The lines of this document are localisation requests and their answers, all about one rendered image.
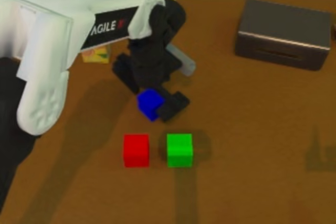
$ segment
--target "wooden table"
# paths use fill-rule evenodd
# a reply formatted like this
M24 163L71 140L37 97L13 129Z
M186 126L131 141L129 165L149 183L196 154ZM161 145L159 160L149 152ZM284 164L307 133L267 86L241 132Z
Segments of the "wooden table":
M269 1L336 12L336 0ZM1 224L335 223L334 45L318 72L237 57L244 0L180 2L188 21L174 43L197 70L167 88L190 107L151 123L110 65L78 58L61 119L20 167ZM123 134L140 132L151 167L123 168ZM193 133L194 168L166 167L168 132Z

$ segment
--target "red cube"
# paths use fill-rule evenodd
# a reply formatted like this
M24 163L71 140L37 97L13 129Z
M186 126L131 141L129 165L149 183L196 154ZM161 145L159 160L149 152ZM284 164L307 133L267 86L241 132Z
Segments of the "red cube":
M149 167L149 135L124 135L123 159L125 167Z

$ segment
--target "green cube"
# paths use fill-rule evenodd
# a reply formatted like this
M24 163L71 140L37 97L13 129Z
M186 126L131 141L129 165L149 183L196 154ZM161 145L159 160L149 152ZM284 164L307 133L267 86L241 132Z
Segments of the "green cube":
M193 155L192 134L167 134L168 167L191 167Z

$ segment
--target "cube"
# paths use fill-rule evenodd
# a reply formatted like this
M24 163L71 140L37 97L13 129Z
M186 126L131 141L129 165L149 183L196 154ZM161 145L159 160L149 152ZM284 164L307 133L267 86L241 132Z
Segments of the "cube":
M192 134L167 134L168 167L191 167L193 155Z
M147 134L126 134L123 143L125 167L149 166L149 136Z
M156 110L164 103L164 98L153 89L147 89L138 95L139 110L151 121L159 116Z

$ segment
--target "tabletop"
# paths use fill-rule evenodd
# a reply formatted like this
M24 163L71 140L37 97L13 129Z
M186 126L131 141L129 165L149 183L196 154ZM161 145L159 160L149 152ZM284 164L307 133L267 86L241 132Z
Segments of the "tabletop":
M245 0L179 0L173 43L197 63L166 88L190 106L148 121L111 66L70 70L59 122L20 166L1 224L336 223L335 45L320 71L234 55ZM268 0L336 13L336 0ZM112 60L126 41L112 46ZM192 168L168 168L167 133L192 133ZM123 167L127 133L148 133L150 167Z

